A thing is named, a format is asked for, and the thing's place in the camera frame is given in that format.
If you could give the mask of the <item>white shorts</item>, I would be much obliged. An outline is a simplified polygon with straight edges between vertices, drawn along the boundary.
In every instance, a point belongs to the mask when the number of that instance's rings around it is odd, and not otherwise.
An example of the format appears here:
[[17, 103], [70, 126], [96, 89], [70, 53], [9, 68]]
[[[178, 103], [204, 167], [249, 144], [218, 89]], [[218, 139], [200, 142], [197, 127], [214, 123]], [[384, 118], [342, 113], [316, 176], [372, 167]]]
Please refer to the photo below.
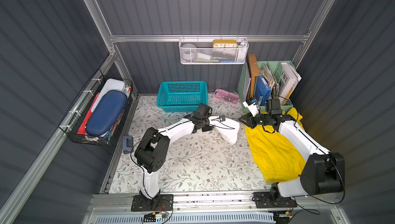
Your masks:
[[229, 144], [234, 145], [237, 142], [240, 123], [226, 117], [223, 122], [210, 121], [214, 129], [221, 135], [222, 139]]

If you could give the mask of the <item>yellow garment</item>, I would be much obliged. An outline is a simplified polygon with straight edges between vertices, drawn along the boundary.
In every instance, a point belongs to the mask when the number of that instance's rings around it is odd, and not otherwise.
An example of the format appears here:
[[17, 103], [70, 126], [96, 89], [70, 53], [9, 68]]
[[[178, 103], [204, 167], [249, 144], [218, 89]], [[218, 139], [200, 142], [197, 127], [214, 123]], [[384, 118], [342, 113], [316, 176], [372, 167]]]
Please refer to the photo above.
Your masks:
[[266, 182], [278, 183], [296, 179], [306, 161], [288, 139], [272, 126], [244, 127], [253, 160]]

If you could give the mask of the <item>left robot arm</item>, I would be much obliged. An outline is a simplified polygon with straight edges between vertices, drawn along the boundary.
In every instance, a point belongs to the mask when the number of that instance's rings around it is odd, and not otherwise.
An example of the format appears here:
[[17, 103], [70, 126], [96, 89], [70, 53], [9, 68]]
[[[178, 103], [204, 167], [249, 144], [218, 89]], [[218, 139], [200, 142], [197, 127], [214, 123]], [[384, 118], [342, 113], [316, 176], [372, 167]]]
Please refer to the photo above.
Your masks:
[[165, 163], [170, 144], [199, 129], [212, 130], [213, 126], [209, 124], [212, 111], [210, 106], [201, 103], [196, 111], [184, 116], [176, 124], [163, 129], [147, 129], [134, 154], [134, 163], [143, 171], [143, 187], [139, 195], [145, 204], [154, 208], [159, 203], [158, 171]]

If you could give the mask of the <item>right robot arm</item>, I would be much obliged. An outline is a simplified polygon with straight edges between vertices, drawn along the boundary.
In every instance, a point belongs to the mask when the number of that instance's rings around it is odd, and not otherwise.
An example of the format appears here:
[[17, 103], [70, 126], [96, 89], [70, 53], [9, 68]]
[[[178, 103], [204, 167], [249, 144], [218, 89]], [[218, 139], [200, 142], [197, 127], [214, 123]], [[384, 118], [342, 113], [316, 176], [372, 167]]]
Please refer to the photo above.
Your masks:
[[265, 101], [262, 114], [255, 99], [243, 102], [249, 113], [239, 118], [247, 127], [273, 128], [273, 133], [284, 136], [305, 161], [301, 174], [292, 180], [276, 182], [270, 189], [272, 201], [278, 198], [314, 196], [345, 192], [345, 160], [339, 153], [331, 153], [316, 142], [297, 122], [297, 118], [284, 114], [279, 99]]

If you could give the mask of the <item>tape roll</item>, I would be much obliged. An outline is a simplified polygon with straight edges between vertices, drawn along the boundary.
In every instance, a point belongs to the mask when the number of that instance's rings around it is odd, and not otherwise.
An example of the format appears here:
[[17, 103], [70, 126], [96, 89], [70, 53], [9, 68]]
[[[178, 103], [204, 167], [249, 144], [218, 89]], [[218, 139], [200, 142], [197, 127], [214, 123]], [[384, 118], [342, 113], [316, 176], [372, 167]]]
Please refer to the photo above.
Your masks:
[[180, 47], [181, 60], [192, 62], [197, 56], [197, 47], [194, 44], [186, 43]]

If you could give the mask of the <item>pink plastic box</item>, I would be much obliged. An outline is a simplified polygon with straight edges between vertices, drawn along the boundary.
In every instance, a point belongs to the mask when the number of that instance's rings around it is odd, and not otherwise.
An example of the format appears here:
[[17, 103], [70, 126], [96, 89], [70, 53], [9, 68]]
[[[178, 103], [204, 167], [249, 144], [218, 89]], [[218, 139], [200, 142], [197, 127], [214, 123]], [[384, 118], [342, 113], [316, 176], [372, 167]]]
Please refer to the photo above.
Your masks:
[[238, 94], [223, 89], [216, 89], [213, 93], [213, 98], [233, 105], [236, 105], [239, 102]]

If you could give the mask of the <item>blue folder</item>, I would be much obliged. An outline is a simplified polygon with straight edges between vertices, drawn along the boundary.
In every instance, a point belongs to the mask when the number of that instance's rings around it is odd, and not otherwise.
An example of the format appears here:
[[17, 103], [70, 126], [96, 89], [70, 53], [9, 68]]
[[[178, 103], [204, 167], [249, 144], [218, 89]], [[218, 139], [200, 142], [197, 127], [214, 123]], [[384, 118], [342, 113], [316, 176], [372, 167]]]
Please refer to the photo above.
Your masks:
[[265, 101], [268, 100], [270, 96], [271, 88], [267, 84], [266, 79], [262, 75], [259, 75], [258, 77], [256, 77], [254, 91], [254, 97], [257, 101], [257, 105], [265, 106]]

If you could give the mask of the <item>brown board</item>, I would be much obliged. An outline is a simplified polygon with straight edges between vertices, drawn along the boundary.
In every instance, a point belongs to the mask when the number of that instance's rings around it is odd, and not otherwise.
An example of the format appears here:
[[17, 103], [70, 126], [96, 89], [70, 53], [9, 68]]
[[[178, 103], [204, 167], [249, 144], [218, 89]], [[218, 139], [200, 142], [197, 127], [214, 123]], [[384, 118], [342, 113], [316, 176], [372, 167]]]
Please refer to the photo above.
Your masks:
[[259, 66], [258, 66], [258, 62], [257, 62], [257, 58], [256, 58], [255, 54], [248, 53], [247, 64], [248, 64], [249, 72], [250, 72], [250, 76], [251, 76], [249, 97], [253, 98], [254, 91], [255, 91], [255, 85], [256, 85], [256, 79], [260, 75]]

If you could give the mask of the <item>white book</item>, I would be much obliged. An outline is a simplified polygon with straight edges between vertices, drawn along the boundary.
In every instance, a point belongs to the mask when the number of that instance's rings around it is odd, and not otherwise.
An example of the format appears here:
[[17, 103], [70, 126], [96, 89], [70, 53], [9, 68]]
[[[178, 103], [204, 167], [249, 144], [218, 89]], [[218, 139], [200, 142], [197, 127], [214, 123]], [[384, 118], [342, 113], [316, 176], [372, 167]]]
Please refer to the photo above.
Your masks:
[[289, 63], [281, 63], [278, 97], [282, 105], [285, 105], [289, 100], [301, 79], [301, 75], [292, 65]]

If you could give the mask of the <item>grey hole punch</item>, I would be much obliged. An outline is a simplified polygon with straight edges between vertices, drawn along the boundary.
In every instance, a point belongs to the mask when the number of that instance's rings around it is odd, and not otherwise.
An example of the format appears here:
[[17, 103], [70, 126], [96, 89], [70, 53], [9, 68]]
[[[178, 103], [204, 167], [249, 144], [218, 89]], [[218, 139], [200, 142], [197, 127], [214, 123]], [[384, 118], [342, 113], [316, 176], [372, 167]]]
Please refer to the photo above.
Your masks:
[[122, 138], [122, 151], [124, 154], [130, 154], [134, 151], [133, 137], [125, 135]]

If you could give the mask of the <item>yellow clock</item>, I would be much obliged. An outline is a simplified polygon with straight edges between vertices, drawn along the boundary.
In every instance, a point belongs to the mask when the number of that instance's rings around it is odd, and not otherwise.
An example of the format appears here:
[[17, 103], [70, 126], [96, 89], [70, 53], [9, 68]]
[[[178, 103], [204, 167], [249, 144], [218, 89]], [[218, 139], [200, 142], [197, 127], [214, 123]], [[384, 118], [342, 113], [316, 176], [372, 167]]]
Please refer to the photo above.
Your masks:
[[238, 48], [236, 40], [213, 40], [213, 48]]

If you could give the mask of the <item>blue oval case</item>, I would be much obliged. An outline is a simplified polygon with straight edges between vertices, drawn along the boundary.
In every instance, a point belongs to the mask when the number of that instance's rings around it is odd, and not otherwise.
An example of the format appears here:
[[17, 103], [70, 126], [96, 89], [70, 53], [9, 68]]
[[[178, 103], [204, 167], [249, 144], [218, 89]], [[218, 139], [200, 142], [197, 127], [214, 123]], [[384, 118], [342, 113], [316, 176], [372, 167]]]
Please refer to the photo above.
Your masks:
[[127, 102], [127, 96], [122, 91], [107, 92], [86, 124], [86, 133], [91, 136], [105, 135], [116, 122]]

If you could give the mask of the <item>white flat box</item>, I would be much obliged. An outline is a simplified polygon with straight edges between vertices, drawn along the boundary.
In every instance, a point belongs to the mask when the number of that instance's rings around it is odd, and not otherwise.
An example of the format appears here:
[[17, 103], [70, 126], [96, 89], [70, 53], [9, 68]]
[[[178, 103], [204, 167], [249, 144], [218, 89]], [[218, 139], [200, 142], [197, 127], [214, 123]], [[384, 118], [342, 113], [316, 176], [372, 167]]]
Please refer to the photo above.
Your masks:
[[91, 113], [94, 112], [94, 110], [96, 109], [98, 103], [100, 102], [100, 100], [102, 99], [102, 97], [109, 91], [111, 90], [118, 90], [118, 91], [123, 91], [125, 88], [125, 82], [121, 81], [121, 80], [116, 80], [116, 79], [108, 79], [103, 88], [101, 89], [101, 91], [97, 94], [97, 96], [95, 97], [91, 107], [90, 107], [90, 111]]

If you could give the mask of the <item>red folder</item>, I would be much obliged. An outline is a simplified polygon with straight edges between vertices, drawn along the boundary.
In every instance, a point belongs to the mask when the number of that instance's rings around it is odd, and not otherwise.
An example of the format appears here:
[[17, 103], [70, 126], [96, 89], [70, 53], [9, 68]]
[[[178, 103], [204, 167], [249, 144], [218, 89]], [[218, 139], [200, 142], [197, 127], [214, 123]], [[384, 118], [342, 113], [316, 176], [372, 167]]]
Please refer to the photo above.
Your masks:
[[86, 124], [87, 124], [89, 118], [91, 117], [91, 115], [92, 115], [92, 113], [93, 113], [93, 112], [92, 112], [92, 107], [93, 107], [93, 105], [95, 104], [95, 102], [96, 102], [98, 96], [99, 96], [99, 94], [97, 94], [97, 95], [95, 96], [92, 105], [90, 106], [90, 108], [89, 108], [89, 110], [88, 110], [88, 112], [87, 112], [85, 118], [83, 119], [81, 125], [80, 125], [79, 128], [78, 128], [77, 134], [79, 134], [79, 135], [87, 135], [86, 130], [85, 130], [85, 129], [86, 129]]

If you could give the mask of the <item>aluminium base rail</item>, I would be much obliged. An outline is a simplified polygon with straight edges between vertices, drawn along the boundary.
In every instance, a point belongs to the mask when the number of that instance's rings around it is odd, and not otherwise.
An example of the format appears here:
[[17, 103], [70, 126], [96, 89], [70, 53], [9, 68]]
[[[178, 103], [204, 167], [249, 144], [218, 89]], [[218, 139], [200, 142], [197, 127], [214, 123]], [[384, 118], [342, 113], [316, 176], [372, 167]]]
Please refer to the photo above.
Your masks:
[[310, 197], [272, 203], [268, 191], [174, 192], [150, 209], [138, 194], [96, 194], [84, 224], [348, 224], [339, 205]]

